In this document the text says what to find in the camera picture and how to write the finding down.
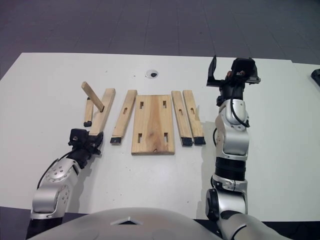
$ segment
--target silver metal arm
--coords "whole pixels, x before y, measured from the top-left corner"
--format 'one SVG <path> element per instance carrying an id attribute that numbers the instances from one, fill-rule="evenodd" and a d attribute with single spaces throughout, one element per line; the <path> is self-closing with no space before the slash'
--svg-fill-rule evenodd
<path id="1" fill-rule="evenodd" d="M 34 194 L 30 218 L 62 218 L 80 172 L 79 164 L 73 159 L 63 158 L 56 162 L 45 173 Z"/>
<path id="2" fill-rule="evenodd" d="M 228 99 L 220 106 L 219 115 L 215 120 L 215 126 L 217 128 L 216 156 L 218 158 L 245 162 L 248 158 L 249 135 L 247 128 L 240 124 L 232 114 L 230 101 L 231 100 Z M 234 99 L 233 108 L 235 114 L 241 121 L 246 122 L 249 119 L 245 101 Z M 218 198 L 219 206 L 224 206 L 227 198 L 233 198 L 232 203 L 234 206 L 228 205 L 228 207 L 240 213 L 248 213 L 247 180 L 228 179 L 217 175 L 216 172 L 213 173 L 212 179 L 216 186 L 218 196 L 221 195 Z M 225 193 L 222 193 L 223 191 L 221 191 L 221 189 L 241 193 L 243 198 L 239 198 L 238 194 L 228 194 L 227 196 L 229 197 L 222 197 Z"/>

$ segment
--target wooden stick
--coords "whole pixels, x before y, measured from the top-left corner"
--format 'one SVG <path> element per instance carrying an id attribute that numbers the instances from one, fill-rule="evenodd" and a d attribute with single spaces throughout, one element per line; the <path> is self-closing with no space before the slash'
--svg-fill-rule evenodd
<path id="1" fill-rule="evenodd" d="M 125 136 L 137 94 L 137 90 L 128 90 L 126 93 L 120 115 L 112 133 L 111 144 L 120 144 L 122 138 Z"/>
<path id="2" fill-rule="evenodd" d="M 188 116 L 182 100 L 181 92 L 172 91 L 171 95 L 182 146 L 192 146 L 192 134 L 189 128 Z"/>
<path id="3" fill-rule="evenodd" d="M 191 126 L 191 132 L 194 139 L 195 145 L 206 144 L 204 131 L 197 113 L 196 102 L 194 95 L 191 90 L 183 90 L 184 103 L 186 107 L 186 112 L 188 113 L 188 118 Z"/>
<path id="4" fill-rule="evenodd" d="M 96 113 L 89 135 L 97 136 L 104 130 L 115 95 L 116 90 L 114 88 L 107 88 L 105 90 L 101 100 L 104 105 L 104 109 L 102 112 L 98 111 Z"/>
<path id="5" fill-rule="evenodd" d="M 93 102 L 93 104 L 99 109 L 100 112 L 102 112 L 104 110 L 104 104 L 100 101 L 100 99 L 97 97 L 97 95 L 95 94 L 95 92 L 92 90 L 92 88 L 90 87 L 90 85 L 84 81 L 81 85 L 81 88 L 83 89 L 83 91 L 87 94 L 87 96 L 91 99 L 91 101 Z"/>
<path id="6" fill-rule="evenodd" d="M 85 127 L 91 127 L 92 125 L 92 115 L 94 113 L 94 103 L 91 101 L 90 97 L 86 99 L 85 113 L 84 113 L 84 123 Z"/>

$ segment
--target rectangular slot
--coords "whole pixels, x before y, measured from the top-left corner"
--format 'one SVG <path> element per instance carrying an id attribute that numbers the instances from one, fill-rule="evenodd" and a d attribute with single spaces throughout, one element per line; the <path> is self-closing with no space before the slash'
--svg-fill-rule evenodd
<path id="1" fill-rule="evenodd" d="M 168 133 L 164 133 L 164 142 L 167 144 L 168 143 Z"/>
<path id="2" fill-rule="evenodd" d="M 138 144 L 142 142 L 142 133 L 138 133 Z"/>

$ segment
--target black end cap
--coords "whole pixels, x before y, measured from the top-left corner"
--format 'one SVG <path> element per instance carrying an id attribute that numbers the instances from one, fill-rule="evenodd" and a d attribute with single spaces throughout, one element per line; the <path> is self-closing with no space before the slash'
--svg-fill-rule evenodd
<path id="1" fill-rule="evenodd" d="M 91 126 L 92 126 L 92 121 L 85 121 L 85 122 L 83 123 L 83 126 L 85 126 L 86 128 L 87 128 L 87 127 L 91 127 Z"/>
<path id="2" fill-rule="evenodd" d="M 182 146 L 192 146 L 192 138 L 191 137 L 181 137 Z"/>
<path id="3" fill-rule="evenodd" d="M 205 137 L 204 136 L 196 136 L 194 137 L 194 145 L 205 145 Z"/>
<path id="4" fill-rule="evenodd" d="M 122 140 L 122 137 L 112 137 L 110 140 L 111 144 L 120 144 Z"/>

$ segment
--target wood grain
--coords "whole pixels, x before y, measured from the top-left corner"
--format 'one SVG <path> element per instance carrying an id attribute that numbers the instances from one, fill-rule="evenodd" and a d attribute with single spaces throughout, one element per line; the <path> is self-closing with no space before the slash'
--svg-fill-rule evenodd
<path id="1" fill-rule="evenodd" d="M 175 153 L 170 95 L 136 97 L 131 153 Z"/>
<path id="2" fill-rule="evenodd" d="M 112 103 L 114 102 L 115 95 L 116 90 L 114 88 L 107 88 L 105 90 L 101 100 L 104 105 L 104 109 L 102 112 L 98 111 L 96 113 L 89 135 L 96 136 L 104 130 Z"/>
<path id="3" fill-rule="evenodd" d="M 182 99 L 180 91 L 172 91 L 172 103 L 175 112 L 176 124 L 179 130 L 179 136 L 183 146 L 186 144 L 183 141 L 183 138 L 190 138 L 192 145 L 192 134 L 189 127 L 188 116 L 185 110 L 185 105 Z"/>
<path id="4" fill-rule="evenodd" d="M 130 120 L 132 109 L 134 108 L 137 90 L 128 90 L 126 93 L 120 115 L 116 121 L 112 138 L 123 138 Z"/>
<path id="5" fill-rule="evenodd" d="M 81 88 L 83 89 L 83 91 L 87 94 L 87 96 L 91 99 L 91 101 L 93 102 L 93 104 L 99 109 L 100 112 L 103 111 L 104 109 L 104 104 L 100 101 L 100 99 L 97 97 L 97 95 L 95 94 L 95 92 L 92 90 L 92 88 L 90 87 L 90 85 L 84 81 L 81 85 Z"/>
<path id="6" fill-rule="evenodd" d="M 204 131 L 197 113 L 194 95 L 191 90 L 183 90 L 183 98 L 188 114 L 193 138 L 204 137 Z"/>
<path id="7" fill-rule="evenodd" d="M 85 113 L 84 113 L 84 123 L 85 127 L 91 127 L 92 125 L 92 116 L 94 113 L 94 103 L 88 97 L 85 104 Z"/>

